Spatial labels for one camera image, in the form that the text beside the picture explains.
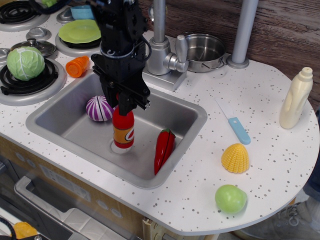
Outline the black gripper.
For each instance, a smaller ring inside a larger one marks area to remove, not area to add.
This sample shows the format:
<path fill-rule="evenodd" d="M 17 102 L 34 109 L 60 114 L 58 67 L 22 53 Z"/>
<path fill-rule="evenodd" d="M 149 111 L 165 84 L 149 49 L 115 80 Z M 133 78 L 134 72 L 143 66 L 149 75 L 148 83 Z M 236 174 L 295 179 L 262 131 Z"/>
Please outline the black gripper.
<path fill-rule="evenodd" d="M 150 106 L 151 91 L 143 80 L 142 73 L 150 55 L 146 55 L 146 41 L 137 41 L 128 52 L 119 53 L 104 48 L 100 43 L 100 54 L 93 54 L 93 72 L 99 76 L 107 103 L 118 105 L 119 114 L 126 116 L 137 107 L 143 110 Z"/>

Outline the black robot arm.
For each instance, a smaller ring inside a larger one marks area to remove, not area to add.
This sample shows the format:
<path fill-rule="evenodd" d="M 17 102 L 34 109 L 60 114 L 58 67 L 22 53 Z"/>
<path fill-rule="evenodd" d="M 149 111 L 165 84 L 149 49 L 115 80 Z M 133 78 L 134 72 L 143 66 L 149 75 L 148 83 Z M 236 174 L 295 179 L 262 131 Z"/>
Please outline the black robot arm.
<path fill-rule="evenodd" d="M 126 116 L 136 107 L 146 109 L 151 92 L 142 72 L 151 56 L 143 34 L 148 20 L 137 0 L 88 0 L 101 34 L 100 53 L 93 54 L 93 72 L 99 76 L 111 107 Z"/>

